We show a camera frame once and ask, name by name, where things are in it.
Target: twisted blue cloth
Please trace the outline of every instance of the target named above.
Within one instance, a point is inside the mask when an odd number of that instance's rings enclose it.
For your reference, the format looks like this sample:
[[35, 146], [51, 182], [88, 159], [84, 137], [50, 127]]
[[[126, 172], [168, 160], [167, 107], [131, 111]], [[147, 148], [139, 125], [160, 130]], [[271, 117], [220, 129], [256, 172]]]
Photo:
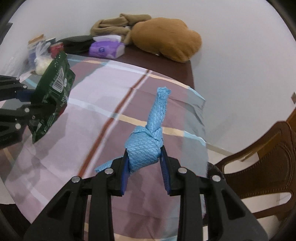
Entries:
[[[166, 105], [171, 90], [166, 87], [157, 89], [157, 95], [148, 116], [145, 127], [137, 126], [126, 141], [124, 147], [129, 157], [130, 173], [142, 167], [157, 163], [160, 148], [163, 146], [163, 129], [161, 124], [165, 118]], [[100, 172], [111, 167], [110, 160], [95, 169]]]

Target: brown plush toy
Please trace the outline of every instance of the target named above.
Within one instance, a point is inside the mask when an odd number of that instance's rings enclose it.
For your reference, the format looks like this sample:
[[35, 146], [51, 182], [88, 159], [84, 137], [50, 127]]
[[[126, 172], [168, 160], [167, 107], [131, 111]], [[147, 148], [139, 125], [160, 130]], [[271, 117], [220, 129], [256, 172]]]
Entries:
[[137, 23], [132, 28], [131, 38], [138, 48], [181, 63], [188, 61], [202, 44], [197, 32], [189, 30], [182, 20], [170, 18]]

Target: plastic bag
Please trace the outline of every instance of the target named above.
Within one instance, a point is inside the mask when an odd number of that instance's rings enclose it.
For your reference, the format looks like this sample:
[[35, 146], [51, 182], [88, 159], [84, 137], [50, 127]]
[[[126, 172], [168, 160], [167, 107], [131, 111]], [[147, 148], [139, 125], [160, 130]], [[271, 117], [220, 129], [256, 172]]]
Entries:
[[50, 46], [50, 43], [45, 44], [43, 47], [42, 45], [42, 42], [38, 43], [36, 47], [36, 59], [34, 60], [36, 63], [36, 74], [38, 75], [43, 75], [52, 62], [52, 57], [47, 55], [47, 49]]
[[19, 48], [9, 59], [3, 69], [0, 70], [1, 75], [20, 77], [23, 73], [31, 70], [28, 64], [28, 51], [26, 48]]

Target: purple tissue package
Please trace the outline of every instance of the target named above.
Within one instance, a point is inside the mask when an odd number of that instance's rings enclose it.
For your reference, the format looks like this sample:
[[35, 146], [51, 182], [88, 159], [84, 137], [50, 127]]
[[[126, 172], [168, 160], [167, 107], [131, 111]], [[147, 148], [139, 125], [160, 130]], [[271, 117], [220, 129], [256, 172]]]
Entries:
[[89, 56], [99, 58], [118, 58], [124, 54], [124, 48], [124, 43], [121, 42], [94, 42], [89, 48]]

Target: tan fabric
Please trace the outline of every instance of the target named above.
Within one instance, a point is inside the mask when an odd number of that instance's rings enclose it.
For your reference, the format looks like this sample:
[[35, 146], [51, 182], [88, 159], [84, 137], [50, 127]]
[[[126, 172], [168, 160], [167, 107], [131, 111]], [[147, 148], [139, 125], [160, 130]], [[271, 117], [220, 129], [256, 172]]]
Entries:
[[101, 19], [91, 28], [91, 35], [98, 36], [102, 34], [118, 34], [125, 45], [131, 43], [131, 30], [125, 26], [133, 26], [139, 21], [151, 19], [148, 14], [129, 15], [121, 13], [119, 18]]
[[188, 61], [202, 44], [197, 32], [189, 30], [182, 20], [170, 18], [153, 18], [137, 23], [131, 31], [131, 38], [138, 48], [181, 63]]

